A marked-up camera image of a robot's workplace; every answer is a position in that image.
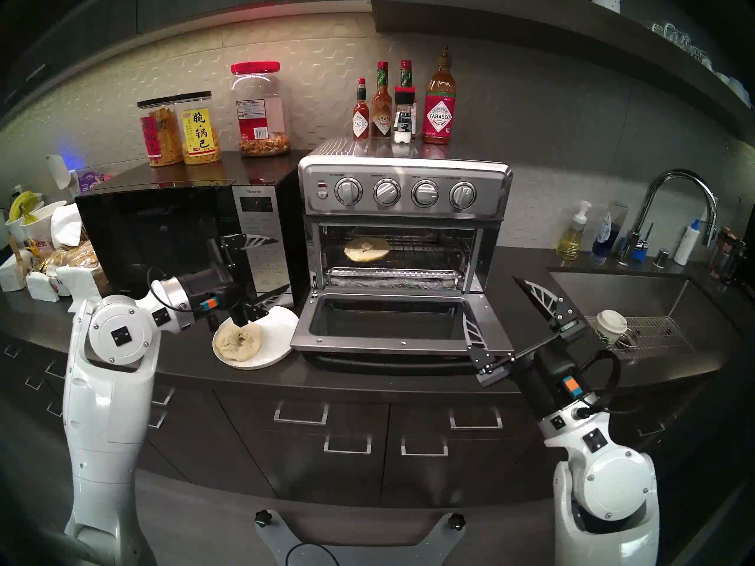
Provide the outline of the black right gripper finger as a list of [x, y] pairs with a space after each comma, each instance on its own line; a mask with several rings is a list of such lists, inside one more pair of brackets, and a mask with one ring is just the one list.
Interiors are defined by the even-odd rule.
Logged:
[[464, 314], [462, 320], [467, 354], [480, 386], [489, 387], [508, 378], [515, 368], [515, 358], [510, 353], [507, 356], [494, 355], [488, 349], [482, 332], [471, 315]]
[[547, 323], [549, 335], [539, 343], [549, 343], [555, 339], [563, 339], [569, 343], [575, 340], [574, 336], [579, 338], [583, 334], [584, 317], [569, 299], [530, 280], [518, 276], [514, 276], [513, 280]]

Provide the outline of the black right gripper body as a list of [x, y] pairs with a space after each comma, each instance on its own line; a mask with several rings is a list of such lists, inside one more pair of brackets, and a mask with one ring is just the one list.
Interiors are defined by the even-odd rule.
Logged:
[[583, 334], [579, 338], [574, 336], [572, 342], [555, 339], [514, 357], [515, 368], [508, 379], [514, 381], [537, 420], [589, 395], [577, 362], [568, 351], [569, 345], [583, 337], [586, 330], [587, 325]]

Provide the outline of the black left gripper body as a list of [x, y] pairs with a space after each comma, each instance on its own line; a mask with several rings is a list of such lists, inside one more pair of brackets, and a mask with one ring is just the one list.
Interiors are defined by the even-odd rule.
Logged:
[[242, 301], [256, 297], [256, 287], [248, 262], [248, 251], [226, 253], [223, 236], [207, 241], [205, 269], [179, 276], [196, 319], [207, 318], [215, 310], [226, 311], [236, 326], [242, 327]]

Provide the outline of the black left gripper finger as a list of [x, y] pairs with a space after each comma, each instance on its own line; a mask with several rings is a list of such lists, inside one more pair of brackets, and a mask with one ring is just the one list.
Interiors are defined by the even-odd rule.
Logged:
[[280, 299], [289, 289], [290, 285], [284, 284], [254, 299], [245, 298], [242, 301], [242, 326], [268, 316], [270, 310], [278, 305]]
[[225, 251], [226, 253], [248, 251], [253, 248], [260, 248], [277, 243], [279, 243], [279, 240], [270, 238], [268, 236], [248, 233], [236, 233], [223, 236], [223, 251]]

